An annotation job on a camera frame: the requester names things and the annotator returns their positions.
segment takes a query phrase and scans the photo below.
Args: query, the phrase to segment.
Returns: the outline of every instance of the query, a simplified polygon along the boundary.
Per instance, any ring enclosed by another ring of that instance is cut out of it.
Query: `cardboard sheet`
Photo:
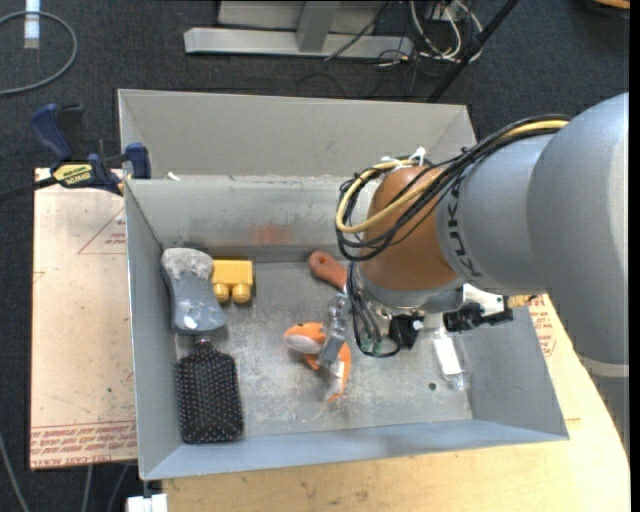
[[[35,194],[32,469],[137,457],[123,214],[103,191]]]

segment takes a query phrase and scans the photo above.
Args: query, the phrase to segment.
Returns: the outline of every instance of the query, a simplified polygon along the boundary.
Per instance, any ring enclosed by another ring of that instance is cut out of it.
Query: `yellow toy block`
[[[233,300],[244,304],[251,298],[253,265],[246,260],[214,260],[211,281],[218,302],[229,300],[231,290]]]

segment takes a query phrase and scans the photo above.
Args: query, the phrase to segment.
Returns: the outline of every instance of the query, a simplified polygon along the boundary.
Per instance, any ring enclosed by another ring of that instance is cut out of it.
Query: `gray metal bin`
[[[525,309],[458,337],[468,392],[447,385],[425,333],[389,359],[352,347],[347,391],[327,403],[321,379],[282,340],[291,325],[322,320],[335,293],[306,258],[337,255],[340,183],[387,154],[422,145],[441,160],[473,144],[464,107],[120,91],[120,115],[123,146],[145,144],[153,167],[151,180],[128,180],[125,191],[143,479],[567,437]],[[163,179],[169,172],[180,181]],[[190,340],[171,331],[160,256],[182,246],[254,263],[252,300],[224,306],[227,326],[213,338],[238,367],[246,428],[233,443],[180,437],[173,368]]]

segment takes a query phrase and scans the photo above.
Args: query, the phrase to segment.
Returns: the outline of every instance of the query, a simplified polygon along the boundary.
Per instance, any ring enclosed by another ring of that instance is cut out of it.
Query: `black hairbrush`
[[[233,357],[214,349],[208,338],[200,338],[194,352],[176,363],[175,376],[185,443],[235,441],[242,435],[244,419]]]

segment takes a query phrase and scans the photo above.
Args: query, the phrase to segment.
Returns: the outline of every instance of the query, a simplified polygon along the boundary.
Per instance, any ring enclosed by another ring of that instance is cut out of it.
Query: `yellow clamp label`
[[[53,171],[53,177],[62,185],[70,187],[89,181],[93,173],[91,165],[88,164],[65,164]]]

